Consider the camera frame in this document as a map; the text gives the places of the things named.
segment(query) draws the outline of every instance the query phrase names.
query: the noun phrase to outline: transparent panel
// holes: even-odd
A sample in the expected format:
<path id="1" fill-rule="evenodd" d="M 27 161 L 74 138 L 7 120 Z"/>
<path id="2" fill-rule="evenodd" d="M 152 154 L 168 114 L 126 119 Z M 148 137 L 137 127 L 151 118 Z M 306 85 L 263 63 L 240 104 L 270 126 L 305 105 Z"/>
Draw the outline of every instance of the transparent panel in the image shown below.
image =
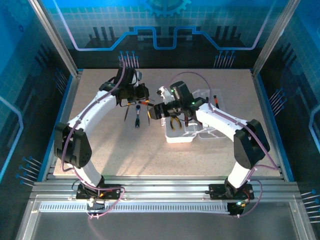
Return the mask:
<path id="1" fill-rule="evenodd" d="M 319 9 L 317 0 L 300 2 L 260 72 L 294 180 L 303 194 L 314 189 L 317 195 L 320 193 Z M 311 202 L 308 207 L 317 206 L 315 199 L 306 200 Z M 319 233 L 319 224 L 312 225 Z"/>
<path id="2" fill-rule="evenodd" d="M 127 58 L 137 68 L 237 69 L 253 67 L 287 0 L 42 2 L 78 68 Z"/>
<path id="3" fill-rule="evenodd" d="M 70 73 L 28 1 L 0 1 L 0 32 L 0 236 L 8 240 L 15 239 Z"/>

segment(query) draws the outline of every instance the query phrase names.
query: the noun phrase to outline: plastic box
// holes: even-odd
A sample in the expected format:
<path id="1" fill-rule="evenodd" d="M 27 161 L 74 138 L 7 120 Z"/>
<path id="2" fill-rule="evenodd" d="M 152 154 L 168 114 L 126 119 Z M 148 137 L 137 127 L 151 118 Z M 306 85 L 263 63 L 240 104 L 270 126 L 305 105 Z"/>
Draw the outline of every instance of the plastic box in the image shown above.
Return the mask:
<path id="1" fill-rule="evenodd" d="M 209 90 L 208 89 L 199 89 L 192 93 L 194 98 L 202 97 L 207 98 L 209 97 Z M 222 95 L 220 89 L 213 89 L 212 94 L 216 95 L 218 99 L 219 108 L 224 111 L 225 106 L 222 100 Z M 213 127 L 210 126 L 201 126 L 196 121 L 191 120 L 188 124 L 188 127 L 185 127 L 185 123 L 183 122 L 185 116 L 183 114 L 179 115 L 178 118 L 181 120 L 182 129 L 179 128 L 178 123 L 176 120 L 173 121 L 173 125 L 175 131 L 171 129 L 170 126 L 170 117 L 166 117 L 164 122 L 165 126 L 165 137 L 166 141 L 170 144 L 174 143 L 190 143 L 193 139 L 198 135 L 201 140 L 211 140 L 211 139 L 219 139 L 225 138 L 226 136 L 220 133 L 219 131 L 215 130 Z"/>

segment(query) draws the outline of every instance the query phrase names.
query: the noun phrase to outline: robotic arm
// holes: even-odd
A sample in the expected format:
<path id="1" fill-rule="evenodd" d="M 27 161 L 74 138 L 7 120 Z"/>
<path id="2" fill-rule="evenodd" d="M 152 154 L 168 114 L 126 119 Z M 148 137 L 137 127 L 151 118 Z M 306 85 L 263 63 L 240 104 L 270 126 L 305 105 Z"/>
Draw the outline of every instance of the robotic arm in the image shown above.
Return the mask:
<path id="1" fill-rule="evenodd" d="M 163 103 L 152 107 L 148 112 L 149 117 L 158 120 L 184 114 L 188 119 L 191 118 L 214 127 L 231 139 L 234 144 L 236 163 L 224 182 L 224 188 L 226 197 L 232 199 L 247 183 L 253 167 L 265 156 L 256 140 L 242 126 L 250 128 L 265 149 L 268 152 L 270 151 L 270 146 L 261 124 L 257 120 L 253 119 L 249 122 L 225 113 L 213 105 L 209 106 L 208 99 L 201 97 L 194 99 L 183 81 L 172 84 L 170 91 L 174 100 L 172 100 L 171 93 L 167 89 L 163 87 L 159 89 L 157 93 L 162 96 Z"/>
<path id="2" fill-rule="evenodd" d="M 100 86 L 94 99 L 78 116 L 67 123 L 60 122 L 55 127 L 55 156 L 63 159 L 63 162 L 72 167 L 80 179 L 90 186 L 103 187 L 104 178 L 91 161 L 92 149 L 88 138 L 110 110 L 117 105 L 121 106 L 122 100 L 127 100 L 128 103 L 148 100 L 149 90 L 144 83 L 139 84 L 141 77 L 142 74 L 133 68 L 120 67 L 117 75 Z"/>

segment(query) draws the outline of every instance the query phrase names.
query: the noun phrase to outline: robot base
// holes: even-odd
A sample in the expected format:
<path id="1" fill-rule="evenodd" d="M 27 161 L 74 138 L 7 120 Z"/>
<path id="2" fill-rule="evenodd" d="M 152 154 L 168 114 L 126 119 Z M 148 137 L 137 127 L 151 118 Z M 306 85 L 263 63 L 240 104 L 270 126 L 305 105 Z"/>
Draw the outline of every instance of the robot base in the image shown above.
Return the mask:
<path id="1" fill-rule="evenodd" d="M 250 197 L 250 200 L 255 199 L 254 191 L 251 184 L 245 184 L 243 187 L 233 196 L 228 198 L 226 196 L 226 188 L 224 184 L 210 184 L 209 191 L 205 191 L 206 194 L 210 195 L 211 200 L 246 200 Z"/>
<path id="2" fill-rule="evenodd" d="M 119 184 L 104 184 L 99 186 L 100 188 L 114 188 L 114 187 L 121 187 Z M 98 191 L 93 190 L 86 187 L 83 184 L 78 185 L 78 189 L 76 191 L 77 200 L 89 200 L 90 198 L 94 197 L 96 200 L 118 200 L 120 198 L 120 189 L 115 190 L 108 190 L 108 191 Z"/>

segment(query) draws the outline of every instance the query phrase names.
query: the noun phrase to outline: speckled tabletop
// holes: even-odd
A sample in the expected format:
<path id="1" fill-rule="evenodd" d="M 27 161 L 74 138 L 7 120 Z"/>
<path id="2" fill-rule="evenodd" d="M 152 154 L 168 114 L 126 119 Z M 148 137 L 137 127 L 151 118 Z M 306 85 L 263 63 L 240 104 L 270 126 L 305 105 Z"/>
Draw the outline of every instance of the speckled tabletop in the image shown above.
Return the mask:
<path id="1" fill-rule="evenodd" d="M 149 88 L 150 98 L 160 103 L 156 94 L 174 75 L 187 69 L 141 69 L 142 82 Z M 203 75 L 214 89 L 220 89 L 227 113 L 245 120 L 257 119 L 270 142 L 256 89 L 247 69 L 190 69 Z M 85 69 L 83 71 L 70 119 L 77 116 L 95 97 L 100 85 L 117 73 L 116 69 Z M 208 89 L 197 75 L 182 74 L 190 92 Z M 165 127 L 161 121 L 150 120 L 147 108 L 141 106 L 140 128 L 135 128 L 136 109 L 129 109 L 124 122 L 126 107 L 117 106 L 95 127 L 89 142 L 92 162 L 102 175 L 117 176 L 228 176 L 235 159 L 233 142 L 228 138 L 200 140 L 190 143 L 167 143 Z M 270 155 L 275 159 L 274 147 Z M 261 164 L 270 165 L 265 157 Z M 55 175 L 65 175 L 56 162 Z M 259 169 L 256 176 L 279 176 L 277 171 Z"/>

